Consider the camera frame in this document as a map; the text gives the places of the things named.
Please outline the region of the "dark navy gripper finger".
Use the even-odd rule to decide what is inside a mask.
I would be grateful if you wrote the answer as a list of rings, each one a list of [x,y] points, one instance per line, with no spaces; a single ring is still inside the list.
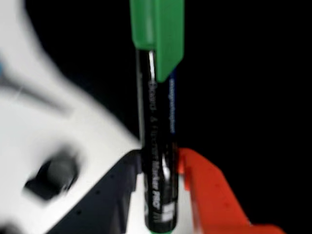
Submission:
[[[141,151],[125,154],[49,231],[49,234],[124,234]]]

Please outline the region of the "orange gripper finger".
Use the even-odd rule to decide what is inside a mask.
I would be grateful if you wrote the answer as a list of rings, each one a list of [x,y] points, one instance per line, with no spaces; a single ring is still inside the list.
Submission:
[[[195,234],[283,233],[272,224],[251,224],[223,172],[198,152],[179,149],[178,172],[190,192]]]

